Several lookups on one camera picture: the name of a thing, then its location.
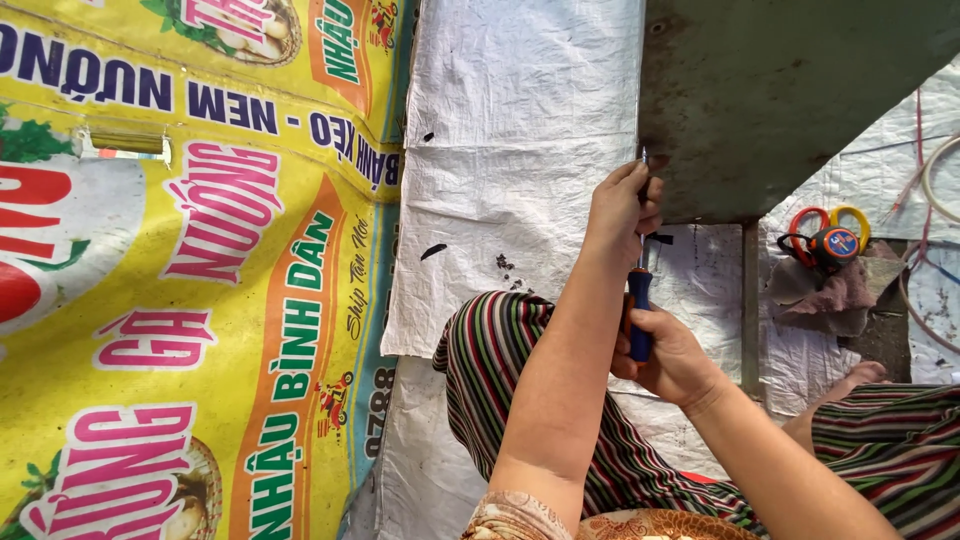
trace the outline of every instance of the green metal panel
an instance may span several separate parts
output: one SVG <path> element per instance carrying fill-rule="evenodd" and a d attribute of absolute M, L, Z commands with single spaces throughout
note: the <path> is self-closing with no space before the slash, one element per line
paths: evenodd
<path fill-rule="evenodd" d="M 647 0 L 646 13 L 637 135 L 671 158 L 667 223 L 762 216 L 960 52 L 958 0 Z"/>

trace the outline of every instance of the patterned shirt sleeve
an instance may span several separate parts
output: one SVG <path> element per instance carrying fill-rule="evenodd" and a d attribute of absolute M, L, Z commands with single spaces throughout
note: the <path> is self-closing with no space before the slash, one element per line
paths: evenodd
<path fill-rule="evenodd" d="M 557 514 L 517 491 L 495 491 L 480 500 L 461 540 L 572 540 Z"/>

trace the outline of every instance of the screwdriver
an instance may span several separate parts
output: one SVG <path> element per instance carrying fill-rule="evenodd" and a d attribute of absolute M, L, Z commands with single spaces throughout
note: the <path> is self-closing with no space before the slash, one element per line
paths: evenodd
<path fill-rule="evenodd" d="M 647 162 L 646 147 L 643 147 L 641 150 L 640 158 L 644 163 Z M 647 187 L 649 184 L 650 180 L 648 179 L 647 184 L 645 184 L 638 193 L 641 204 L 647 200 Z M 630 322 L 631 309 L 650 309 L 650 300 L 647 295 L 650 290 L 650 281 L 652 281 L 654 277 L 646 269 L 647 246 L 645 240 L 645 234 L 641 234 L 640 259 L 636 262 L 636 268 L 631 270 L 630 274 L 627 275 L 628 294 L 623 302 L 622 322 L 623 333 L 630 339 L 630 357 L 634 359 L 634 362 L 640 364 L 647 362 L 650 358 L 650 350 L 653 347 L 653 336 L 651 336 L 649 332 L 635 327 Z"/>

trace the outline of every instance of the striped pants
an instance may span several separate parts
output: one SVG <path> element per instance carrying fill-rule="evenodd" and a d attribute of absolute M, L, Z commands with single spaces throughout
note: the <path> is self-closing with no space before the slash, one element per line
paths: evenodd
<path fill-rule="evenodd" d="M 453 434 L 484 479 L 490 479 L 520 371 L 552 312 L 553 305 L 536 296 L 489 292 L 446 324 L 433 367 L 446 373 Z M 817 458 L 905 538 L 960 538 L 960 386 L 860 385 L 817 409 L 812 434 Z M 733 483 L 682 476 L 608 393 L 583 516 L 634 508 L 697 512 L 766 535 Z"/>

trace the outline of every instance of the red scissor handle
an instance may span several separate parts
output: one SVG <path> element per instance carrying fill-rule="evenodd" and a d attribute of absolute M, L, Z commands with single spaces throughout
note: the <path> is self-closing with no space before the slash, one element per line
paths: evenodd
<path fill-rule="evenodd" d="M 829 227 L 830 225 L 830 216 L 826 210 L 820 207 L 806 207 L 805 209 L 800 210 L 797 215 L 793 216 L 793 221 L 790 222 L 790 229 L 787 230 L 788 233 L 794 234 L 799 232 L 800 221 L 804 219 L 804 216 L 809 213 L 818 213 L 820 214 L 820 231 Z M 797 258 L 804 264 L 804 266 L 813 266 L 815 262 L 810 260 L 810 257 L 806 255 L 806 251 L 800 244 L 800 239 L 797 236 L 792 236 L 790 238 L 790 243 L 793 245 L 793 249 L 797 252 Z"/>

